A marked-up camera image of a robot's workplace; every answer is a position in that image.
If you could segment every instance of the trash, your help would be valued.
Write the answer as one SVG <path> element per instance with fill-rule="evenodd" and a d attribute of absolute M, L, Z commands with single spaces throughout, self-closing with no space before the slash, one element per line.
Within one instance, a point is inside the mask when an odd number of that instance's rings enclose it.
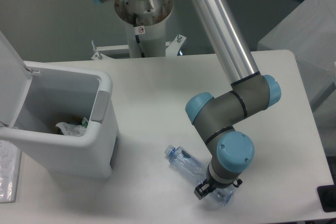
<path fill-rule="evenodd" d="M 80 120 L 78 117 L 73 116 L 69 123 L 56 124 L 57 134 L 65 136 L 83 136 L 86 133 L 89 120 L 83 118 Z"/>
<path fill-rule="evenodd" d="M 14 202 L 19 176 L 21 151 L 0 140 L 0 203 Z"/>

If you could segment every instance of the silver metal tube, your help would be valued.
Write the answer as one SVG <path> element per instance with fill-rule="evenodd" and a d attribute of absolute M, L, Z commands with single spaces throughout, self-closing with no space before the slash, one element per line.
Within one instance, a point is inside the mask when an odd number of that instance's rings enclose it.
<path fill-rule="evenodd" d="M 258 72 L 226 0 L 192 1 L 229 81 Z"/>

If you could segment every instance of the gray wall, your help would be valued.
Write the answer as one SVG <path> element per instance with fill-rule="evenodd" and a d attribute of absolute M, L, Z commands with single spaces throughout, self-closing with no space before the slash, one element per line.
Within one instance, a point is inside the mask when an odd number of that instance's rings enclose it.
<path fill-rule="evenodd" d="M 251 50 L 299 3 L 295 0 L 228 0 Z M 92 0 L 0 0 L 0 30 L 24 60 L 88 60 L 97 46 L 126 44 L 113 2 Z M 190 0 L 174 0 L 167 40 L 188 38 L 187 54 L 213 52 Z"/>

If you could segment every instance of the cable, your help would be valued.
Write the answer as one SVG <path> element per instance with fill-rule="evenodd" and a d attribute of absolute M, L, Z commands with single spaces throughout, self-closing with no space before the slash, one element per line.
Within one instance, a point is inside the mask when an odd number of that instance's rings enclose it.
<path fill-rule="evenodd" d="M 136 21 L 137 17 L 138 17 L 137 14 L 134 13 L 133 14 L 133 27 L 137 26 L 136 25 L 137 24 L 137 21 Z M 142 47 L 140 45 L 140 37 L 139 37 L 139 35 L 136 35 L 135 39 L 136 39 L 136 43 L 138 43 L 138 45 L 139 45 L 139 50 L 140 50 L 140 53 L 141 53 L 141 58 L 145 58 L 145 53 L 143 52 Z"/>

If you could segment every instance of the white box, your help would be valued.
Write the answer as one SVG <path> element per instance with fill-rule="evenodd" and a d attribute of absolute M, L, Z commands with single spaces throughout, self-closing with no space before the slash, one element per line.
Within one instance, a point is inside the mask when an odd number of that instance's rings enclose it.
<path fill-rule="evenodd" d="M 51 172 L 109 177 L 119 135 L 110 76 L 23 62 L 1 32 L 0 61 L 0 139 Z M 86 133 L 55 134 L 55 125 L 72 116 L 89 119 Z"/>
<path fill-rule="evenodd" d="M 336 92 L 330 95 L 335 82 L 335 17 L 335 0 L 305 0 L 258 43 L 258 50 L 294 53 L 327 156 L 336 155 Z"/>

